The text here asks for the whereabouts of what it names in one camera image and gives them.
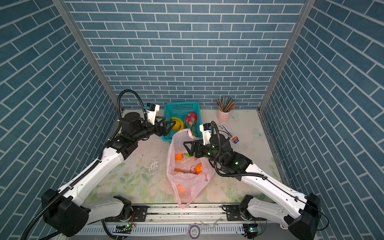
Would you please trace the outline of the orange fruit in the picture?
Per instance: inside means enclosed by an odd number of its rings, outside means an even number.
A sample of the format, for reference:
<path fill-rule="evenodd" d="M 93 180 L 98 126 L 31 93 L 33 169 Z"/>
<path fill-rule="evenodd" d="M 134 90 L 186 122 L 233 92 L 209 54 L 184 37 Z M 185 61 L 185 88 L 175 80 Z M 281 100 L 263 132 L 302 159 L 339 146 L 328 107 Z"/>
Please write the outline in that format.
<path fill-rule="evenodd" d="M 175 155 L 175 160 L 176 161 L 181 161 L 181 160 L 183 160 L 184 159 L 184 155 L 183 154 L 176 154 Z"/>
<path fill-rule="evenodd" d="M 202 173 L 203 170 L 202 170 L 202 164 L 198 164 L 196 166 L 196 171 L 195 171 L 195 174 L 199 175 L 200 173 Z"/>

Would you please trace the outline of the pink plastic bag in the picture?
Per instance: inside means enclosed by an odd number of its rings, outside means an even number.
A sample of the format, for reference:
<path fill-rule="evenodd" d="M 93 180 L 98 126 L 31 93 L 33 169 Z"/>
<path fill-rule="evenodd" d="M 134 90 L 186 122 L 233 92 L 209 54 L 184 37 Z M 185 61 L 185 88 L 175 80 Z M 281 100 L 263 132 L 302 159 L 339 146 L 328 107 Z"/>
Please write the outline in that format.
<path fill-rule="evenodd" d="M 181 130 L 174 134 L 168 150 L 167 177 L 174 190 L 177 204 L 182 209 L 189 207 L 192 201 L 205 190 L 215 175 L 215 171 L 207 158 L 191 157 L 183 146 L 183 142 L 196 141 L 197 139 L 192 135 L 191 130 Z M 183 154 L 184 159 L 176 161 L 176 154 Z M 199 175 L 195 174 L 198 164 L 202 164 L 203 170 Z"/>

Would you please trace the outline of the red dragon fruit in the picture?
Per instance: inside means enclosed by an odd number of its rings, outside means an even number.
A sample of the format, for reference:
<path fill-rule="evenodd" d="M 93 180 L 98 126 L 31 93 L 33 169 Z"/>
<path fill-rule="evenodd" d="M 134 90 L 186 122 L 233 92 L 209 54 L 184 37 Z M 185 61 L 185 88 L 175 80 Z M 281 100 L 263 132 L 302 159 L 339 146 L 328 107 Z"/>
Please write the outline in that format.
<path fill-rule="evenodd" d="M 185 129 L 193 129 L 196 122 L 198 120 L 198 116 L 196 113 L 194 112 L 190 112 L 187 114 L 186 118 L 185 118 L 185 121 L 184 121 L 184 126 L 185 126 Z"/>

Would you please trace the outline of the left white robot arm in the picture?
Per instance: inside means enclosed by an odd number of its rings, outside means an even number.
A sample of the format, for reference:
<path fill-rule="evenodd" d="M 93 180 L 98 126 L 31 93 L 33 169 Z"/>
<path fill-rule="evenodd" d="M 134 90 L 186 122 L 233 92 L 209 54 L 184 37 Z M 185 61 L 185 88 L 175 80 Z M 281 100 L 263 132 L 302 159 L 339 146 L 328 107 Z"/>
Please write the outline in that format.
<path fill-rule="evenodd" d="M 99 157 L 78 176 L 57 191 L 47 190 L 42 196 L 43 220 L 59 233 L 72 237 L 84 226 L 117 217 L 127 221 L 133 215 L 132 203 L 122 196 L 99 204 L 86 204 L 85 200 L 99 182 L 117 165 L 125 161 L 141 140 L 151 135 L 167 136 L 175 121 L 166 121 L 150 113 L 146 122 L 139 113 L 127 113 L 121 120 L 122 131 L 103 147 Z"/>

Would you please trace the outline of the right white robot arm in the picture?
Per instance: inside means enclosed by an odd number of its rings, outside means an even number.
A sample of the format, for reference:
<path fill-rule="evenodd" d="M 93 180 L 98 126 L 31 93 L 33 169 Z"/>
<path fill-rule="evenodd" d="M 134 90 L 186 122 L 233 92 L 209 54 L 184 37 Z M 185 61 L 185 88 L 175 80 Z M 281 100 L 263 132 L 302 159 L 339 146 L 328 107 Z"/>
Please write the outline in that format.
<path fill-rule="evenodd" d="M 312 240 L 321 219 L 320 198 L 297 192 L 266 174 L 251 159 L 235 152 L 230 140 L 214 134 L 209 143 L 203 140 L 183 143 L 187 153 L 212 161 L 221 177 L 235 178 L 258 190 L 272 200 L 271 203 L 246 195 L 238 206 L 245 220 L 262 218 L 287 228 L 299 240 Z"/>

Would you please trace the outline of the orange fruit in bag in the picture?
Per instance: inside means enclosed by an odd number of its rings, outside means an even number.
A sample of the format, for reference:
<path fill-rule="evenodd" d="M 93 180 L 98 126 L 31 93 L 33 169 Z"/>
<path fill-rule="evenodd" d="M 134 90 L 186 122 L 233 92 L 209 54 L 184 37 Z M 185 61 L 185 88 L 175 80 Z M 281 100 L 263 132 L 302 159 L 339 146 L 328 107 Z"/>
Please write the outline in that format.
<path fill-rule="evenodd" d="M 175 155 L 175 160 L 176 161 L 181 161 L 181 160 L 183 160 L 184 159 L 184 155 L 183 154 L 176 154 Z"/>

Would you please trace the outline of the yellow banana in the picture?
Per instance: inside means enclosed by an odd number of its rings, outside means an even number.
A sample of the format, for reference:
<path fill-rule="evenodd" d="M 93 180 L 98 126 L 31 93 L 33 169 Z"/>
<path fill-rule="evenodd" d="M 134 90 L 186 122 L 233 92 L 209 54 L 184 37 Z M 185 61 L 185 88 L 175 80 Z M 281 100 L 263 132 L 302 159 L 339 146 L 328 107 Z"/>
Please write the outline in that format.
<path fill-rule="evenodd" d="M 172 128 L 173 131 L 180 131 L 184 129 L 184 122 L 181 119 L 177 117 L 171 117 L 171 120 L 176 122 Z"/>

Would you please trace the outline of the teal plastic basket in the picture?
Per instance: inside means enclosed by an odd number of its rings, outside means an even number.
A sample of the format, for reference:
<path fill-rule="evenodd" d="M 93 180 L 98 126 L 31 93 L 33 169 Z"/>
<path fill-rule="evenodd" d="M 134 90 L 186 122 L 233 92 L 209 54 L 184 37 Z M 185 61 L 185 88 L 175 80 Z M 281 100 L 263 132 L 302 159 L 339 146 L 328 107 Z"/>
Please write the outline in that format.
<path fill-rule="evenodd" d="M 202 133 L 199 130 L 199 125 L 202 123 L 200 104 L 195 101 L 165 104 L 164 115 L 166 117 L 166 121 L 171 121 L 171 117 L 177 117 L 184 122 L 187 114 L 190 112 L 194 112 L 198 116 L 198 120 L 191 131 L 195 132 L 197 134 L 197 138 L 200 139 L 202 137 Z"/>

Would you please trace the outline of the pink metal pencil bucket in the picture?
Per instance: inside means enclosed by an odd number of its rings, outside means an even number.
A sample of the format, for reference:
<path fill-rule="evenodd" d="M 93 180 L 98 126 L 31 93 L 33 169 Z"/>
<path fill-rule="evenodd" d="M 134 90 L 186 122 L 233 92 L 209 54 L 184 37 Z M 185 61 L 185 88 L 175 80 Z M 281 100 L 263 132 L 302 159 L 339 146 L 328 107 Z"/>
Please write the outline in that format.
<path fill-rule="evenodd" d="M 217 119 L 219 122 L 227 123 L 230 119 L 230 113 L 229 112 L 222 112 L 218 110 Z"/>

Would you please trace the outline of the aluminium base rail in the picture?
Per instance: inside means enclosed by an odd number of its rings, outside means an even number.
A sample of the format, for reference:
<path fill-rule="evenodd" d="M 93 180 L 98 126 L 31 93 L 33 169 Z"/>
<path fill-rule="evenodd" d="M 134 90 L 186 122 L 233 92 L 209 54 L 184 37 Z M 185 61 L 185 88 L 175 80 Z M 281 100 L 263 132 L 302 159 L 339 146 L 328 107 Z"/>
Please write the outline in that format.
<path fill-rule="evenodd" d="M 261 234 L 268 224 L 279 224 L 283 230 L 293 223 L 288 212 L 272 203 L 256 203 L 263 213 L 246 219 L 237 204 L 192 204 L 181 209 L 176 204 L 133 205 L 133 215 L 127 221 L 117 217 L 107 218 L 105 223 L 86 225 L 77 237 L 101 236 L 108 230 L 124 237 L 155 237 L 186 235 L 198 238 L 202 235 Z"/>

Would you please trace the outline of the left corner aluminium post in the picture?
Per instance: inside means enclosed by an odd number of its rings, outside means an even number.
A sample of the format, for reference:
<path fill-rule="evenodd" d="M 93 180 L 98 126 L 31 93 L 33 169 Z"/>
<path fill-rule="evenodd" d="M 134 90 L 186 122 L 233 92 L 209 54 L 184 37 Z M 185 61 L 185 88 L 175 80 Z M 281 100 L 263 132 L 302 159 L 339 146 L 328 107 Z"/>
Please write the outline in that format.
<path fill-rule="evenodd" d="M 65 1 L 63 0 L 52 0 L 54 6 L 58 10 L 60 16 L 63 18 L 64 22 L 66 23 L 67 27 L 69 28 L 71 34 L 75 38 L 76 42 L 78 43 L 80 49 L 84 53 L 85 57 L 89 61 L 92 69 L 98 76 L 101 84 L 107 91 L 108 95 L 110 96 L 110 99 L 113 101 L 115 107 L 117 106 L 117 96 L 114 93 L 110 83 L 108 82 L 102 68 L 100 67 L 97 59 L 95 58 L 91 48 L 89 47 L 89 44 L 87 43 L 86 39 L 84 38 L 81 30 L 79 29 L 74 17 L 70 13 Z"/>

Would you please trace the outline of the corner aluminium post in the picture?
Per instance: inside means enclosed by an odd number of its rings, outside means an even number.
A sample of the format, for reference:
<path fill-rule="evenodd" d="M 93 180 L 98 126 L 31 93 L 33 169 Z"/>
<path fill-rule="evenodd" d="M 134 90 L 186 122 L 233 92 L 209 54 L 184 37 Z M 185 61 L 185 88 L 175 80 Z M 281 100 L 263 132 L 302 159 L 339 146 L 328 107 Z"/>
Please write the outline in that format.
<path fill-rule="evenodd" d="M 304 5 L 301 9 L 301 12 L 299 14 L 299 17 L 297 19 L 297 22 L 295 23 L 294 27 L 293 27 L 293 30 L 292 30 L 292 33 L 287 41 L 287 45 L 285 46 L 285 49 L 281 55 L 281 58 L 279 60 L 279 63 L 275 69 L 275 72 L 273 74 L 273 76 L 271 77 L 271 81 L 266 89 L 266 93 L 264 94 L 263 96 L 263 99 L 261 101 L 261 104 L 260 104 L 260 107 L 259 107 L 259 113 L 261 114 L 266 106 L 267 106 L 267 103 L 272 95 L 272 92 L 276 86 L 276 84 L 278 83 L 279 81 L 279 77 L 287 63 L 287 60 L 295 46 L 295 43 L 297 41 L 297 39 L 299 38 L 299 35 L 304 27 L 304 24 L 315 4 L 315 0 L 308 0 L 308 1 L 305 1 L 304 2 Z"/>
<path fill-rule="evenodd" d="M 87 43 L 86 39 L 84 38 L 81 30 L 79 29 L 74 17 L 70 13 L 65 1 L 63 0 L 52 0 L 54 6 L 58 10 L 60 16 L 63 18 L 64 22 L 66 23 L 67 27 L 69 28 L 71 34 L 75 38 L 76 42 L 78 43 L 80 49 L 84 53 L 85 57 L 89 61 L 92 69 L 98 76 L 101 84 L 107 91 L 108 95 L 110 96 L 110 99 L 113 101 L 115 107 L 117 106 L 117 96 L 114 93 L 110 83 L 108 82 L 102 68 L 100 67 L 97 59 L 95 58 L 91 48 L 89 47 L 89 44 Z"/>

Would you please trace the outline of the right corner aluminium post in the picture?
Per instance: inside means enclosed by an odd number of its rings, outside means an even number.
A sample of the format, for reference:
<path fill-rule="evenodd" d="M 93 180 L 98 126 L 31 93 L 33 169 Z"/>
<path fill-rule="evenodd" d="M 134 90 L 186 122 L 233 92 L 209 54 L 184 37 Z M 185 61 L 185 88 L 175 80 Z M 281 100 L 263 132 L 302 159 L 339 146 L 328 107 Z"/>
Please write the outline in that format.
<path fill-rule="evenodd" d="M 287 41 L 287 45 L 285 46 L 285 49 L 281 55 L 281 58 L 279 60 L 279 63 L 275 69 L 275 72 L 273 74 L 273 76 L 271 77 L 271 81 L 266 89 L 266 93 L 264 94 L 263 96 L 263 99 L 261 101 L 261 104 L 260 104 L 260 107 L 259 107 L 259 113 L 261 114 L 266 106 L 267 106 L 267 103 L 272 95 L 272 92 L 276 86 L 276 84 L 278 83 L 279 81 L 279 77 L 287 63 L 287 60 L 295 46 L 295 43 L 297 41 L 297 39 L 299 38 L 299 35 L 304 27 L 304 24 L 315 4 L 315 0 L 308 0 L 308 1 L 305 1 L 304 2 L 304 5 L 301 9 L 301 12 L 299 14 L 299 17 L 297 19 L 297 22 L 295 23 L 294 27 L 293 27 L 293 30 L 292 30 L 292 33 Z"/>

